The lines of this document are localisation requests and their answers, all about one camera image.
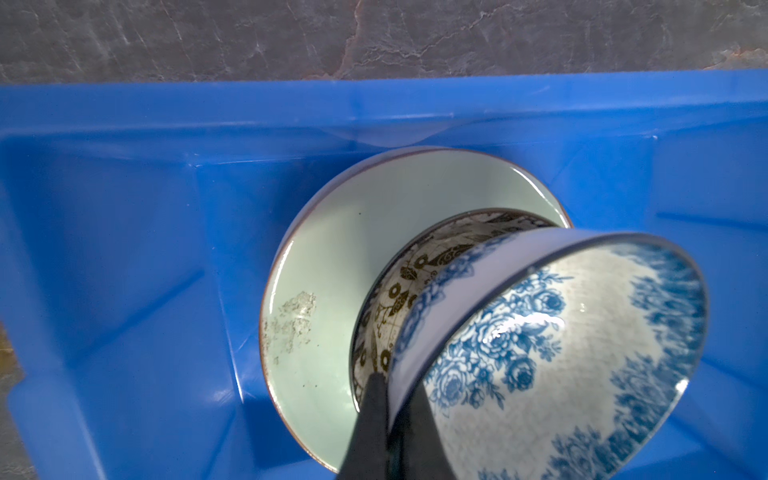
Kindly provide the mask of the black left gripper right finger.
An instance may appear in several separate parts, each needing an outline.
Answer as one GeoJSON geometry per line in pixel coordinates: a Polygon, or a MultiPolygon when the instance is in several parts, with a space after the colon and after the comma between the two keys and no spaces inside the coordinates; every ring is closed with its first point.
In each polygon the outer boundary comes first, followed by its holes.
{"type": "Polygon", "coordinates": [[[398,415],[398,478],[455,479],[430,402],[419,384],[398,415]]]}

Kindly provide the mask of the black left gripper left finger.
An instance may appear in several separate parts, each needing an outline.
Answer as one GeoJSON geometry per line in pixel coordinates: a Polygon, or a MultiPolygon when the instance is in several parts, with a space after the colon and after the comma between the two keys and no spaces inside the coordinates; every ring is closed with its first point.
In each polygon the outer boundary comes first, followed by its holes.
{"type": "Polygon", "coordinates": [[[351,441],[336,480],[384,480],[388,476],[386,378],[369,376],[351,441]]]}

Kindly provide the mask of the blue rose pattern bowl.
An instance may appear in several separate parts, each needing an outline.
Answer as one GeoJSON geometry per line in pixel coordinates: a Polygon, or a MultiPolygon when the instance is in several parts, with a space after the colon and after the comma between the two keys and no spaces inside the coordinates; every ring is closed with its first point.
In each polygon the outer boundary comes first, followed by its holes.
{"type": "Polygon", "coordinates": [[[678,245],[546,227],[469,248],[422,290],[389,367],[388,432],[434,425],[458,479],[607,479],[701,358],[708,291],[678,245]]]}

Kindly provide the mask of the green leaf patterned bowl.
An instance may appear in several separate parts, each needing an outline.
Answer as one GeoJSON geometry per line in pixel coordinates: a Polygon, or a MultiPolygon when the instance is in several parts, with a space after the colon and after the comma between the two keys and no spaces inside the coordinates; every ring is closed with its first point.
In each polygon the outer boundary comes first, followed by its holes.
{"type": "Polygon", "coordinates": [[[375,280],[359,312],[350,353],[350,382],[356,408],[368,377],[388,374],[397,337],[419,295],[456,258],[508,233],[556,224],[539,215],[507,208],[464,212],[411,240],[375,280]]]}

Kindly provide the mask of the green flower plate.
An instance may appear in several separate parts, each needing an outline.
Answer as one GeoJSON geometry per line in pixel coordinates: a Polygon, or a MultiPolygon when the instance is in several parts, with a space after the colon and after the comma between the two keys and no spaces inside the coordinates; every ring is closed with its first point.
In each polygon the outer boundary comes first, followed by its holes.
{"type": "Polygon", "coordinates": [[[262,302],[260,354],[269,395],[299,445],[337,472],[359,408],[353,330],[387,264],[429,227],[480,209],[571,219],[530,172],[496,156],[409,147],[370,157],[323,186],[284,235],[262,302]]]}

